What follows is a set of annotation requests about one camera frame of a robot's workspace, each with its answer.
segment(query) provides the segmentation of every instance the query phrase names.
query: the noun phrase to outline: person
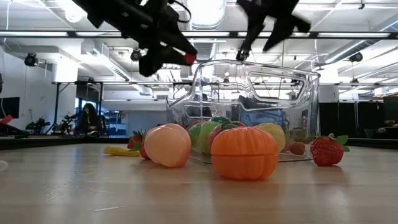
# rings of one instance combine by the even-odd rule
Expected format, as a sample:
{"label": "person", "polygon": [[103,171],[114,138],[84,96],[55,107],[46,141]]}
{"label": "person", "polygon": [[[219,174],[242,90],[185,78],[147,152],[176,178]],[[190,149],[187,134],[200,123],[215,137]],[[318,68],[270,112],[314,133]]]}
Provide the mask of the person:
{"label": "person", "polygon": [[75,131],[88,133],[91,131],[100,131],[101,120],[97,115],[94,106],[91,103],[87,103],[83,107],[83,115],[81,116]]}

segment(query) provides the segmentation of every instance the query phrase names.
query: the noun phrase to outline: toy fruit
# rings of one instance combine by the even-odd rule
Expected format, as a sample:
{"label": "toy fruit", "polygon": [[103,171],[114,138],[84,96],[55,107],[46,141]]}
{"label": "toy fruit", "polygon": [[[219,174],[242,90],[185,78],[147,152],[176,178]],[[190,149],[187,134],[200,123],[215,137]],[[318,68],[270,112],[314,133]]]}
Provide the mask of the toy fruit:
{"label": "toy fruit", "polygon": [[198,138],[198,148],[202,153],[210,155],[209,135],[211,131],[219,124],[220,123],[214,121],[207,121],[202,124]]}
{"label": "toy fruit", "polygon": [[187,128],[185,128],[185,129],[188,131],[192,126],[194,126],[195,124],[198,124],[198,123],[200,123],[199,120],[198,120],[198,121],[194,121],[194,122],[192,122]]}
{"label": "toy fruit", "polygon": [[302,142],[295,142],[289,146],[289,151],[298,156],[302,156],[305,154],[305,144]]}
{"label": "toy fruit", "polygon": [[142,142],[144,139],[145,131],[133,131],[133,135],[130,137],[129,144],[127,145],[128,149],[134,148],[135,142]]}
{"label": "toy fruit", "polygon": [[229,118],[223,117],[223,116],[218,116],[215,118],[212,118],[211,121],[220,123],[220,124],[231,124],[232,121]]}
{"label": "toy fruit", "polygon": [[199,138],[199,134],[200,134],[200,130],[201,130],[201,123],[198,124],[194,124],[189,130],[188,130],[188,134],[191,138],[191,145],[193,149],[197,148],[197,142],[198,142],[198,138]]}
{"label": "toy fruit", "polygon": [[283,153],[289,152],[289,150],[290,150],[289,148],[290,148],[290,145],[292,144],[292,141],[293,140],[289,139],[288,135],[286,134],[285,135],[285,147],[280,152],[283,152]]}
{"label": "toy fruit", "polygon": [[191,150],[187,130],[177,124],[165,124],[151,130],[144,140],[147,155],[166,167],[182,167]]}
{"label": "toy fruit", "polygon": [[349,148],[343,146],[348,136],[339,136],[334,139],[330,137],[319,137],[311,143],[311,154],[317,166],[332,166],[341,161],[344,152]]}
{"label": "toy fruit", "polygon": [[232,121],[233,124],[238,125],[239,127],[246,127],[246,125],[244,125],[244,123],[240,122],[240,121]]}
{"label": "toy fruit", "polygon": [[107,146],[104,149],[104,153],[112,156],[140,156],[139,151],[132,151],[130,149],[117,146]]}
{"label": "toy fruit", "polygon": [[252,127],[234,128],[217,135],[211,145],[215,171],[230,179],[261,180],[278,164],[278,146],[267,132]]}
{"label": "toy fruit", "polygon": [[264,123],[255,126],[255,128],[259,128],[263,131],[268,132],[275,139],[275,142],[278,145],[279,152],[283,150],[286,144],[286,140],[285,133],[282,127],[273,123]]}
{"label": "toy fruit", "polygon": [[235,125],[235,124],[219,124],[215,128],[213,128],[213,130],[209,134],[209,148],[210,148],[210,151],[211,151],[211,145],[213,144],[214,138],[217,136],[217,134],[219,134],[222,131],[225,131],[225,130],[228,130],[228,129],[237,128],[237,127],[238,127],[238,125]]}

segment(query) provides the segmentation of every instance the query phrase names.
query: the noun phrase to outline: transparent plastic bin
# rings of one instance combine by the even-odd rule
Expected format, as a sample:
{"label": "transparent plastic bin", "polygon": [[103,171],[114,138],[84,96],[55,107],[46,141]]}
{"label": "transparent plastic bin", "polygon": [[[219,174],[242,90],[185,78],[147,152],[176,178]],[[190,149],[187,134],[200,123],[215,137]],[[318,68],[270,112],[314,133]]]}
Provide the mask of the transparent plastic bin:
{"label": "transparent plastic bin", "polygon": [[[246,126],[274,123],[285,134],[286,146],[279,153],[279,162],[309,160],[309,143],[318,129],[319,77],[314,72],[260,63],[203,63],[196,70],[192,86],[184,87],[187,94],[167,101],[169,120],[184,128],[218,116]],[[211,163],[209,152],[197,145],[193,146],[192,157]]]}

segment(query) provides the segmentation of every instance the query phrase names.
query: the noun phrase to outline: security camera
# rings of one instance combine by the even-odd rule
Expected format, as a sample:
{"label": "security camera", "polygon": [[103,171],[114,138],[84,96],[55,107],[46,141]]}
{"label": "security camera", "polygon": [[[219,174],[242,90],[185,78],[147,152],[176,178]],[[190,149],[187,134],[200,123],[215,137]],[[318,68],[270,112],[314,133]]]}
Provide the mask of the security camera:
{"label": "security camera", "polygon": [[139,49],[132,50],[130,58],[133,62],[138,61],[141,57],[142,57],[142,55],[141,55],[141,51]]}
{"label": "security camera", "polygon": [[25,58],[25,65],[29,67],[36,67],[39,65],[39,60],[36,57],[36,53],[28,53]]}
{"label": "security camera", "polygon": [[360,62],[363,59],[363,55],[361,54],[361,52],[358,52],[356,54],[354,54],[353,56],[351,56],[348,60],[350,62]]}

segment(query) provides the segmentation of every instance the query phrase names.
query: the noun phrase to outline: ductwork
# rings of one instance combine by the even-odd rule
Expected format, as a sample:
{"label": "ductwork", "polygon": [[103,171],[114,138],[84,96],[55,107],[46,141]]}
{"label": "ductwork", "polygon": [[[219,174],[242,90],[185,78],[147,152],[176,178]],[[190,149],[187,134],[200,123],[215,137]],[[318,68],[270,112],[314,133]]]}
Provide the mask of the ductwork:
{"label": "ductwork", "polygon": [[[185,0],[191,10],[190,30],[219,30],[223,24],[227,0]],[[198,50],[197,62],[206,62],[216,54],[215,43],[194,43]]]}
{"label": "ductwork", "polygon": [[[388,21],[381,24],[380,27],[382,27],[382,28],[377,30],[379,32],[397,32],[398,31],[397,16],[390,18]],[[346,44],[344,47],[328,54],[323,60],[324,63],[320,63],[320,65],[329,65],[332,63],[339,62],[340,60],[346,59],[346,58],[360,52],[361,50],[364,50],[380,41],[381,40],[360,40],[360,41],[355,40],[355,41],[352,41],[352,42]]]}
{"label": "ductwork", "polygon": [[[139,81],[146,81],[142,80],[138,77],[134,77],[129,72],[127,72],[121,65],[117,63],[116,60],[114,60],[110,54],[109,54],[109,48],[104,44],[99,41],[94,41],[90,39],[85,39],[83,43],[81,44],[81,53],[86,54],[87,52],[92,52],[97,50],[98,53],[100,53],[102,56],[106,57],[108,59],[108,62],[105,63],[104,65],[113,73],[116,74],[127,82],[139,82]],[[144,86],[144,85],[133,85],[135,89],[137,89],[141,95],[152,95],[153,91],[151,88]]]}

